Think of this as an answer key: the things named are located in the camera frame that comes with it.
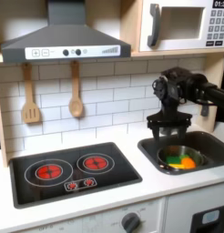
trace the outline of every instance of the microwave keypad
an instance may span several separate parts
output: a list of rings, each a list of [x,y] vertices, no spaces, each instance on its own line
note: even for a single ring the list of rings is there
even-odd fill
[[[222,46],[223,39],[224,39],[224,10],[213,9],[210,13],[209,32],[207,36],[207,40],[209,41],[207,41],[206,46]]]

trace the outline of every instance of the range hood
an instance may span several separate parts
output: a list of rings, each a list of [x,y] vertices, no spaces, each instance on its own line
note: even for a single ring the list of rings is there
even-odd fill
[[[85,0],[48,0],[48,26],[1,45],[5,63],[130,57],[129,44],[86,25]]]

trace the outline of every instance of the hood control knob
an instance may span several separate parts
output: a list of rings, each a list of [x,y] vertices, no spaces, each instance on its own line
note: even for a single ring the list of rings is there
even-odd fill
[[[76,54],[77,54],[78,56],[80,56],[80,55],[81,55],[81,50],[80,50],[80,49],[77,49],[77,50],[76,50]]]
[[[65,49],[65,50],[63,51],[63,54],[64,54],[64,56],[68,56],[68,55],[69,55],[68,50]]]
[[[140,218],[136,213],[129,213],[122,219],[122,226],[127,233],[132,233],[140,223]]]

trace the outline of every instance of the cabinet door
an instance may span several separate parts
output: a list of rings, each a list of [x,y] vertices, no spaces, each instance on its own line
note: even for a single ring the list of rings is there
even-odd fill
[[[224,206],[224,183],[170,196],[163,232],[189,233],[194,214],[221,206]]]

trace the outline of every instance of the stove knob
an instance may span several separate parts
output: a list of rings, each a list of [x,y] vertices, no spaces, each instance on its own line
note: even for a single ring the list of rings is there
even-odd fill
[[[94,181],[92,179],[88,179],[85,181],[86,186],[92,186],[94,184]]]
[[[135,213],[129,213],[122,219],[122,226],[127,233],[132,233],[139,225],[140,219]]]
[[[75,189],[76,188],[76,184],[72,183],[72,184],[69,184],[68,186],[70,189]]]

